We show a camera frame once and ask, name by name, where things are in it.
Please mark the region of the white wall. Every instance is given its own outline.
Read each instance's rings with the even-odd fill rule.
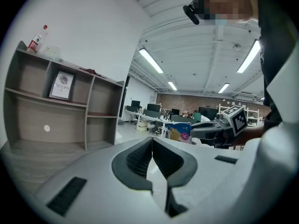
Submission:
[[[124,108],[126,105],[131,105],[132,100],[140,101],[140,106],[144,108],[148,105],[150,96],[154,96],[156,101],[157,93],[154,90],[131,77],[128,84]],[[123,121],[128,121],[129,115],[125,111],[123,111],[121,119]]]
[[[0,147],[6,142],[3,89],[19,41],[29,45],[43,25],[43,43],[61,49],[62,59],[126,80],[142,31],[150,18],[135,0],[28,0],[15,17],[0,48]]]

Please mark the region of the fluorescent light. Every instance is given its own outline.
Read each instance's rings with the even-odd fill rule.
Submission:
[[[155,60],[150,56],[145,48],[140,49],[139,53],[143,55],[145,59],[147,59],[147,61],[156,69],[156,71],[158,71],[158,73],[163,73],[160,66],[157,64],[157,62],[155,62]]]
[[[255,40],[255,42],[253,43],[253,46],[250,49],[250,52],[248,53],[247,57],[245,58],[243,64],[238,69],[238,71],[237,71],[238,73],[243,73],[246,70],[246,68],[250,65],[252,60],[256,57],[256,55],[260,49],[261,49],[260,43],[258,42],[258,40]]]
[[[168,82],[168,84],[170,84],[170,86],[175,90],[177,91],[177,88],[174,86],[174,84],[172,82]]]
[[[225,83],[224,86],[221,88],[221,90],[218,93],[222,93],[225,91],[226,88],[228,88],[229,83]]]

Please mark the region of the picture frame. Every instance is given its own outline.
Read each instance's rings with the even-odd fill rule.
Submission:
[[[50,98],[70,101],[74,89],[76,74],[59,71],[53,80]]]

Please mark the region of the hand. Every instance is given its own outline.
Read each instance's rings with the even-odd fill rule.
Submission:
[[[263,126],[247,127],[232,142],[231,146],[245,145],[247,141],[260,138],[263,134]]]

